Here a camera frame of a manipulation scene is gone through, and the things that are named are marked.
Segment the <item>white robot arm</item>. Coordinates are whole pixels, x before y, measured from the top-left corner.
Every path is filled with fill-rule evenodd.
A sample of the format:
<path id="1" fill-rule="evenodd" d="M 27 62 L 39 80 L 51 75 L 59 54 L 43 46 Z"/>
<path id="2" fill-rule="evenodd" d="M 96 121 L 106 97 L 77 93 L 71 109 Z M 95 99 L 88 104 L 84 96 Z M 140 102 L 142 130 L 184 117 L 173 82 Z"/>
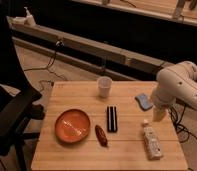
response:
<path id="1" fill-rule="evenodd" d="M 157 86 L 151 100 L 154 105 L 153 120 L 160 122 L 176 99 L 197 111 L 197 65 L 190 61 L 161 69 L 156 76 Z"/>

